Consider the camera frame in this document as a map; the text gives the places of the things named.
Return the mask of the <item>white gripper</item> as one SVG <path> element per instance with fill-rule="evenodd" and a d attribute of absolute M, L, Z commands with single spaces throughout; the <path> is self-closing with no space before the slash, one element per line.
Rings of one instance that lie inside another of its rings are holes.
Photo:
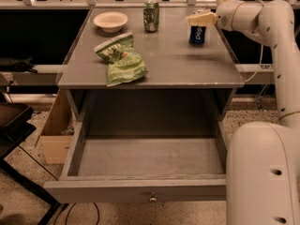
<path fill-rule="evenodd" d="M 240 31 L 242 28 L 241 8 L 244 1 L 227 0 L 217 6 L 214 12 L 192 14 L 186 16 L 185 22 L 190 26 L 217 26 L 226 31 Z"/>

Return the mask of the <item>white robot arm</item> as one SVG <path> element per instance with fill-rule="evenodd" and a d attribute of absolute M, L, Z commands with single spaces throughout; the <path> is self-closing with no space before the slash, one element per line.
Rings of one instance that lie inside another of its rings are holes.
<path fill-rule="evenodd" d="M 217 25 L 271 48 L 277 124 L 252 122 L 232 136 L 226 163 L 227 225 L 300 225 L 300 61 L 294 15 L 284 0 L 217 0 L 185 18 Z"/>

